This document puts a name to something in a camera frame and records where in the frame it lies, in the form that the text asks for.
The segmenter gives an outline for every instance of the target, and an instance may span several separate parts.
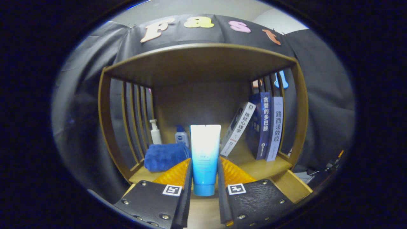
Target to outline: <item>blue towel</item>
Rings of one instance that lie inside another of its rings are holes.
[[[150,145],[144,158],[144,166],[150,172],[167,171],[191,157],[185,144]]]

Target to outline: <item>blue lotion bottle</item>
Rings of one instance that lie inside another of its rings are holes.
[[[197,196],[215,194],[220,125],[191,125],[192,173]]]

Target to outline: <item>book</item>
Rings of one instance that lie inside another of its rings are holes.
[[[265,159],[270,133],[270,92],[260,92],[250,96],[249,101],[256,105],[246,133],[247,145],[256,160]]]
[[[236,145],[243,131],[248,126],[256,105],[251,102],[242,103],[230,123],[225,136],[222,139],[221,155],[228,156]]]
[[[283,104],[282,97],[271,97],[272,117],[272,132],[269,134],[269,149],[266,154],[266,161],[274,161],[276,159],[278,149],[281,142],[282,134],[282,119],[283,119]]]

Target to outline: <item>white pump bottle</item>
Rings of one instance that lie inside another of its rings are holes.
[[[151,123],[151,138],[153,140],[153,144],[154,145],[161,145],[162,141],[161,141],[161,135],[160,135],[160,130],[157,127],[157,120],[156,119],[151,119],[150,120]]]

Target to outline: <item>pink letter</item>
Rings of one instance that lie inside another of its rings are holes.
[[[238,32],[250,33],[250,29],[247,28],[247,25],[243,22],[237,21],[230,21],[229,22],[230,28]]]

